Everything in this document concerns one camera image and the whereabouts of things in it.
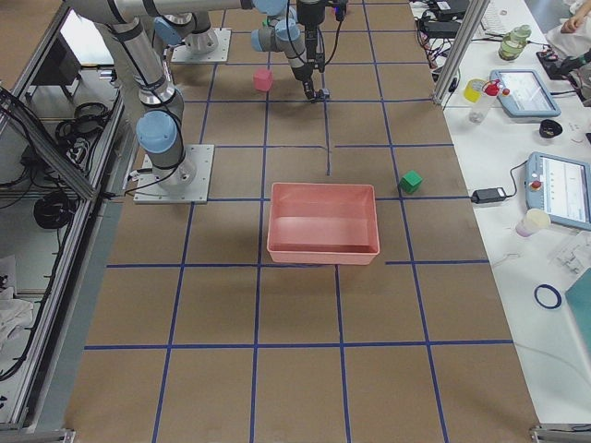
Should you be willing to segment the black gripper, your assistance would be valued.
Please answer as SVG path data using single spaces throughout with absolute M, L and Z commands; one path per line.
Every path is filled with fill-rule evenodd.
M 312 79 L 313 68 L 309 63 L 295 68 L 295 78 L 302 83 L 303 90 L 309 102 L 320 99 L 320 93 L 315 90 Z

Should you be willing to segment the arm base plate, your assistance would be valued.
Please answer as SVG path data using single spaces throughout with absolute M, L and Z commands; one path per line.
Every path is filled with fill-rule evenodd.
M 178 65 L 226 63 L 232 32 L 227 28 L 210 28 L 189 34 L 172 52 L 171 62 Z
M 136 204 L 206 204 L 209 196 L 213 145 L 189 144 L 185 146 L 185 159 L 177 169 L 169 172 L 154 169 L 147 154 L 142 168 L 150 172 L 139 176 L 139 191 L 134 191 Z

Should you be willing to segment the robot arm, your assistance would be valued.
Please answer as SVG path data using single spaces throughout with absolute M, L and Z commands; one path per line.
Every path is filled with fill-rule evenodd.
M 182 105 L 183 99 L 163 54 L 145 31 L 143 19 L 151 19 L 162 44 L 191 45 L 199 37 L 212 36 L 212 11 L 255 9 L 266 21 L 252 33 L 253 48 L 283 53 L 307 99 L 317 102 L 323 97 L 315 89 L 312 76 L 325 67 L 325 54 L 318 44 L 327 1 L 70 1 L 68 6 L 105 27 L 118 44 L 112 56 L 127 64 L 139 88 L 139 101 L 146 109 L 136 125 L 137 138 L 151 160 L 156 184 L 165 189 L 188 186 L 197 167 L 188 158 L 182 140 L 182 114 L 172 108 Z
M 251 31 L 250 42 L 257 52 L 284 53 L 298 81 L 307 83 L 312 79 L 304 36 L 293 18 L 268 17 L 262 27 Z

